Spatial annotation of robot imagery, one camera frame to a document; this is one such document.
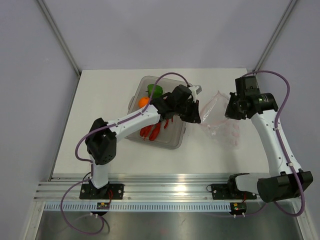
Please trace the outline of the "clear zip top bag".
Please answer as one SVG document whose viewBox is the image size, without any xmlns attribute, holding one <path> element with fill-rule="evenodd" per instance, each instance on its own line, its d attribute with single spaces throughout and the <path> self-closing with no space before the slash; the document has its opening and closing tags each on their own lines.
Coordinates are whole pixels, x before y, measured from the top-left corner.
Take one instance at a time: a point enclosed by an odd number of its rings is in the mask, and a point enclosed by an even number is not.
<svg viewBox="0 0 320 240">
<path fill-rule="evenodd" d="M 208 138 L 226 149 L 240 147 L 240 121 L 225 116 L 230 98 L 218 91 L 201 109 L 199 124 Z"/>
</svg>

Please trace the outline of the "green bell pepper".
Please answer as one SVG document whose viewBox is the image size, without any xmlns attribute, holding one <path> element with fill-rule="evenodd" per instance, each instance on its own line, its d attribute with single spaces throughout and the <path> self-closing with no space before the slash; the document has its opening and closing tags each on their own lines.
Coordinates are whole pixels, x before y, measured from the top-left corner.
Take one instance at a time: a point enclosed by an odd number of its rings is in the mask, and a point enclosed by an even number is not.
<svg viewBox="0 0 320 240">
<path fill-rule="evenodd" d="M 164 93 L 164 90 L 159 85 L 154 84 L 148 84 L 147 85 L 147 95 L 150 98 L 152 96 L 152 99 L 161 97 Z"/>
</svg>

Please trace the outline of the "red toy lobster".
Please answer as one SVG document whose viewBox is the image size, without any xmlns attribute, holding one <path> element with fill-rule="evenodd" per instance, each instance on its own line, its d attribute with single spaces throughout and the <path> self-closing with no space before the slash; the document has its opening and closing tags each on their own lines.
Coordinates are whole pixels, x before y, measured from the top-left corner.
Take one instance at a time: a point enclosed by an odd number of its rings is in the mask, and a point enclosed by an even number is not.
<svg viewBox="0 0 320 240">
<path fill-rule="evenodd" d="M 162 129 L 162 124 L 159 122 L 157 124 L 148 125 L 143 127 L 139 131 L 140 137 L 144 140 L 148 138 L 149 141 L 155 141 Z"/>
</svg>

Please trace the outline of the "orange fruit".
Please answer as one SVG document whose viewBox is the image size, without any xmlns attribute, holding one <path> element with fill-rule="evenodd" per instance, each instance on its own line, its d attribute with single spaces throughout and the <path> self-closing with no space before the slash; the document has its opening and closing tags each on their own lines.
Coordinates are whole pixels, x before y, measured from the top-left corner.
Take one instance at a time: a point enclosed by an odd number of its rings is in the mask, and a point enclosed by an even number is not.
<svg viewBox="0 0 320 240">
<path fill-rule="evenodd" d="M 145 106 L 148 105 L 148 103 L 150 102 L 150 98 L 149 97 L 142 97 L 139 101 L 138 101 L 138 107 L 144 108 Z"/>
</svg>

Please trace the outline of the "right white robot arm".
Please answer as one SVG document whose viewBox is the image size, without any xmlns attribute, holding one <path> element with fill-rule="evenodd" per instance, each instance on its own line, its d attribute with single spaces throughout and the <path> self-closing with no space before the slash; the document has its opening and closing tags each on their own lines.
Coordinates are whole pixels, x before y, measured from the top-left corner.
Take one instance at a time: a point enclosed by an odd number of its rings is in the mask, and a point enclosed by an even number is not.
<svg viewBox="0 0 320 240">
<path fill-rule="evenodd" d="M 271 93 L 261 93 L 254 76 L 235 80 L 236 91 L 230 93 L 225 117 L 250 119 L 262 142 L 269 167 L 266 176 L 238 173 L 228 180 L 227 193 L 239 198 L 244 192 L 260 196 L 265 203 L 304 198 L 313 182 L 310 171 L 303 171 L 293 156 L 278 117 L 279 107 Z"/>
</svg>

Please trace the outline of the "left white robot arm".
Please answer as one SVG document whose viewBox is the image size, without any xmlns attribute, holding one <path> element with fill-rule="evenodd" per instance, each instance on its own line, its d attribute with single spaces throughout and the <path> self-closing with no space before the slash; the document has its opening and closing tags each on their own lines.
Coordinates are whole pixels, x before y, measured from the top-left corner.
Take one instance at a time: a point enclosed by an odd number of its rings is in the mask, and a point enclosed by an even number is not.
<svg viewBox="0 0 320 240">
<path fill-rule="evenodd" d="M 151 125 L 156 125 L 174 116 L 183 122 L 199 124 L 199 85 L 178 85 L 172 92 L 152 99 L 149 105 L 118 120 L 107 122 L 98 118 L 85 139 L 87 151 L 93 160 L 90 193 L 97 199 L 108 194 L 108 166 L 117 153 L 117 143 L 130 134 Z"/>
</svg>

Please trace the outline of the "clear grey plastic container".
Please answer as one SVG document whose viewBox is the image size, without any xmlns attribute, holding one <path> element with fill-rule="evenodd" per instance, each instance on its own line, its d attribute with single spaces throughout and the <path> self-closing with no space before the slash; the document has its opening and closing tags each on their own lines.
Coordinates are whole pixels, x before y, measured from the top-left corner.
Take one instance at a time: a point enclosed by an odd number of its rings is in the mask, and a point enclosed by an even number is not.
<svg viewBox="0 0 320 240">
<path fill-rule="evenodd" d="M 197 86 L 186 80 L 177 81 L 145 76 L 132 98 L 128 114 L 118 120 L 118 137 L 176 149 L 181 145 L 186 123 L 199 119 Z"/>
</svg>

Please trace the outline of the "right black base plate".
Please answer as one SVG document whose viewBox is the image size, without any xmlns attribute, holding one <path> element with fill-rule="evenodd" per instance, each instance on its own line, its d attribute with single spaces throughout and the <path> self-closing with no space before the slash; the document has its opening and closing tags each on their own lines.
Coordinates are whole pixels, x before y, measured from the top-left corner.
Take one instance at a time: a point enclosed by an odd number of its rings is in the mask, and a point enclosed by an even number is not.
<svg viewBox="0 0 320 240">
<path fill-rule="evenodd" d="M 206 190 L 211 193 L 213 200 L 256 200 L 257 195 L 247 191 L 230 190 L 227 183 L 212 183 Z"/>
</svg>

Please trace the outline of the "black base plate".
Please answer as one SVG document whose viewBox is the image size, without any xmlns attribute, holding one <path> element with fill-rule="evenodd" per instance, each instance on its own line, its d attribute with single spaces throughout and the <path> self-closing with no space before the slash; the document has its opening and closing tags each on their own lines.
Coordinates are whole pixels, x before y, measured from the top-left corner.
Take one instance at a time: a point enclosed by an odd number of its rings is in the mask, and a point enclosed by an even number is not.
<svg viewBox="0 0 320 240">
<path fill-rule="evenodd" d="M 96 188 L 91 183 L 82 184 L 79 198 L 81 200 L 122 200 L 125 185 L 109 183 L 102 188 Z"/>
<path fill-rule="evenodd" d="M 206 190 L 211 193 L 213 200 L 256 200 L 257 195 L 247 191 L 230 190 L 227 183 L 212 183 Z"/>
</svg>

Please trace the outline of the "aluminium mounting rail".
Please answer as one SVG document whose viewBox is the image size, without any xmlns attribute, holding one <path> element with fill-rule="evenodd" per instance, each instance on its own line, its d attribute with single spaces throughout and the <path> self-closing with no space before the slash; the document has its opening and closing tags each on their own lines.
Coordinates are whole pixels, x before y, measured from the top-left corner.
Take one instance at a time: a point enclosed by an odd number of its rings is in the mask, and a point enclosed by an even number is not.
<svg viewBox="0 0 320 240">
<path fill-rule="evenodd" d="M 123 202 L 211 202 L 208 185 L 225 183 L 229 176 L 229 173 L 108 175 L 111 183 L 124 184 Z M 58 201 L 82 179 L 80 173 L 54 174 L 38 184 L 33 200 Z"/>
</svg>

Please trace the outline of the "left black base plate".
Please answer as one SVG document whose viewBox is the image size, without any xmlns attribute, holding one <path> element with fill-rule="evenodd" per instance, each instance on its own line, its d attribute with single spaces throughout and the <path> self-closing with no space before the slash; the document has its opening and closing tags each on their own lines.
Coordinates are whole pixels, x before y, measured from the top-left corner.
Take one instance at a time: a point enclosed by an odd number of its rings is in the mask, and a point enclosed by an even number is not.
<svg viewBox="0 0 320 240">
<path fill-rule="evenodd" d="M 122 200 L 125 185 L 109 183 L 102 188 L 96 188 L 91 183 L 82 184 L 79 198 L 81 200 Z"/>
</svg>

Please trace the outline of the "right aluminium frame post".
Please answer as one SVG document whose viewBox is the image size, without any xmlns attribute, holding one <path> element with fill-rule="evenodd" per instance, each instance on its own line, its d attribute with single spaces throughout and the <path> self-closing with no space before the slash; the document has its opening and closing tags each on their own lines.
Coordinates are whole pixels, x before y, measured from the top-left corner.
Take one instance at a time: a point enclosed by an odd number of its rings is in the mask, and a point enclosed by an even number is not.
<svg viewBox="0 0 320 240">
<path fill-rule="evenodd" d="M 273 30 L 266 46 L 264 47 L 257 63 L 252 68 L 252 71 L 260 71 L 263 69 L 265 62 L 268 60 L 273 48 L 275 47 L 277 41 L 280 39 L 282 32 L 284 31 L 287 23 L 289 22 L 291 15 L 296 9 L 299 0 L 290 0 L 288 5 L 286 6 L 282 16 L 280 17 L 275 29 Z"/>
</svg>

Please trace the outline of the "aluminium frame post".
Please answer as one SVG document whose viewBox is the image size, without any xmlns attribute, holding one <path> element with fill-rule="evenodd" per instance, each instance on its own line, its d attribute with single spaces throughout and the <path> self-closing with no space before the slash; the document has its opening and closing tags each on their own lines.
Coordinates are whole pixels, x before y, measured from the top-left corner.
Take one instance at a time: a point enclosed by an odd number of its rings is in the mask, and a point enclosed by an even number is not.
<svg viewBox="0 0 320 240">
<path fill-rule="evenodd" d="M 66 43 L 66 41 L 60 31 L 55 19 L 54 19 L 54 16 L 52 15 L 52 13 L 46 3 L 46 1 L 45 0 L 35 0 L 35 3 L 39 7 L 39 10 L 43 14 L 46 22 L 48 23 L 49 28 L 51 29 L 53 35 L 55 36 L 59 46 L 61 47 L 61 49 L 66 57 L 66 59 L 70 63 L 76 77 L 78 79 L 80 79 L 81 74 L 82 74 L 82 70 L 78 66 L 73 54 L 71 53 L 70 48 L 67 45 L 67 43 Z"/>
<path fill-rule="evenodd" d="M 280 39 L 282 32 L 284 31 L 287 23 L 289 22 L 291 15 L 296 9 L 299 0 L 290 0 L 288 5 L 286 6 L 282 16 L 280 17 L 275 29 L 273 30 L 266 46 L 264 47 L 257 63 L 252 68 L 252 71 L 260 71 L 263 69 L 265 62 L 268 60 L 273 48 L 275 47 L 277 41 Z"/>
</svg>

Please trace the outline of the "left aluminium frame post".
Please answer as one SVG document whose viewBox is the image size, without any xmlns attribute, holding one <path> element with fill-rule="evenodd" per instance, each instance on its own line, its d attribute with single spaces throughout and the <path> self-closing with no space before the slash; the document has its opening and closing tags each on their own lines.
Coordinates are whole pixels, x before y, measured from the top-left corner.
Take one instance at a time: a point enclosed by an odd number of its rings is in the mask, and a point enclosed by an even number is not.
<svg viewBox="0 0 320 240">
<path fill-rule="evenodd" d="M 46 3 L 46 1 L 45 0 L 35 0 L 35 3 L 39 7 L 39 10 L 43 14 L 46 22 L 48 23 L 49 28 L 51 29 L 53 35 L 55 36 L 59 46 L 61 47 L 61 49 L 66 57 L 66 59 L 70 63 L 76 77 L 78 79 L 80 79 L 81 74 L 82 74 L 82 70 L 78 66 L 73 54 L 71 53 L 70 48 L 67 45 L 67 43 L 66 43 L 66 41 L 60 31 L 55 19 L 54 19 L 54 16 L 52 15 L 52 13 Z"/>
</svg>

